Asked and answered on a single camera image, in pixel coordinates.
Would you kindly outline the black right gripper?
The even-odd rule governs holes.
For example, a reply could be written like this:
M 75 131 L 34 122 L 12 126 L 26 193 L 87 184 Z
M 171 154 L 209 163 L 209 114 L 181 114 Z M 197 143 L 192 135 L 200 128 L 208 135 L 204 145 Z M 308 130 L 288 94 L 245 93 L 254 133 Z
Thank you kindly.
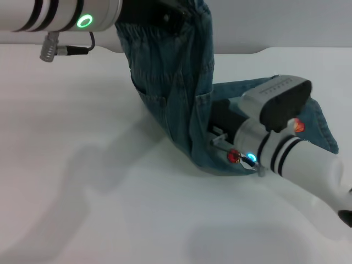
M 210 128 L 216 127 L 227 134 L 226 142 L 233 144 L 234 138 L 245 122 L 245 117 L 230 110 L 230 101 L 228 99 L 214 101 L 211 108 Z

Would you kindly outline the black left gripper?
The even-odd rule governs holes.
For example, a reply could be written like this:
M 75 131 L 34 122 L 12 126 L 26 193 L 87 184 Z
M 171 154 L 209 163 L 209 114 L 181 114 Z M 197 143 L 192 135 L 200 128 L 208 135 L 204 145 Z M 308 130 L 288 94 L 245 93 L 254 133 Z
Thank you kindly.
M 122 1 L 117 23 L 178 28 L 190 17 L 184 1 Z

